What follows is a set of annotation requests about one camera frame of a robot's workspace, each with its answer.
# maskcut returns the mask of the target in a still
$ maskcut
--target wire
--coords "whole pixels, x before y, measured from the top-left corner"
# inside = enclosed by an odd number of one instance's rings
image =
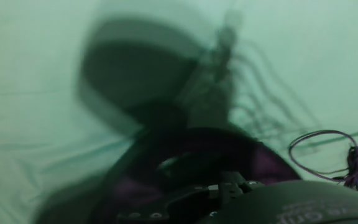
[[[318,172],[318,171],[309,169],[309,168],[301,165],[299,162],[297,162],[295,160],[295,158],[292,155],[292,150],[296,145],[298,145],[299,143],[301,143],[301,142],[303,142],[303,141],[305,141],[305,140],[307,140],[309,138],[313,138],[313,137],[320,136],[320,135],[323,135],[323,134],[340,134],[340,135],[344,136],[345,138],[348,138],[351,141],[352,146],[349,149],[349,153],[347,155],[348,168],[341,169],[341,170],[336,170],[336,171],[333,171],[333,172]],[[344,182],[345,187],[349,187],[351,189],[355,189],[355,190],[358,191],[358,145],[356,143],[356,140],[354,140],[354,138],[352,138],[352,136],[350,136],[350,135],[348,135],[346,133],[340,132],[340,131],[335,131],[335,130],[314,131],[314,132],[311,132],[311,133],[308,133],[308,134],[304,134],[304,135],[296,138],[294,141],[292,141],[291,144],[288,147],[288,154],[290,156],[290,159],[297,166],[299,166],[303,170],[309,172],[310,174],[313,174],[313,175],[315,175],[317,177],[320,177],[322,179],[325,179],[325,180],[338,182],[339,184],[341,182]],[[333,177],[333,178],[324,176],[324,175],[335,174],[335,173],[343,172],[343,171],[347,171],[347,170],[349,172],[345,176],[339,176],[339,177]]]

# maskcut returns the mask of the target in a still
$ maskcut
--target purple cable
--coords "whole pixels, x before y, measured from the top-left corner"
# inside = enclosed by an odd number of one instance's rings
[[[318,171],[309,169],[309,168],[299,164],[294,159],[294,157],[292,155],[292,150],[297,144],[299,144],[302,141],[305,141],[309,138],[316,137],[316,136],[319,136],[322,134],[340,134],[340,135],[343,135],[351,140],[353,146],[349,149],[349,153],[347,156],[348,168],[341,169],[341,170],[335,170],[333,172],[318,172]],[[288,154],[290,156],[290,159],[297,166],[301,167],[303,170],[309,172],[310,174],[313,174],[313,175],[323,178],[325,180],[330,180],[330,181],[339,182],[339,183],[345,182],[344,183],[345,187],[349,187],[351,189],[356,189],[358,191],[358,145],[357,145],[356,141],[352,138],[352,136],[350,136],[346,133],[340,132],[340,131],[335,131],[335,130],[314,131],[312,133],[304,134],[304,135],[296,138],[294,141],[292,141],[288,147]],[[348,170],[349,172],[347,173],[347,175],[342,176],[342,177],[329,178],[329,177],[324,176],[327,174],[335,174],[335,173],[346,171],[346,170]]]

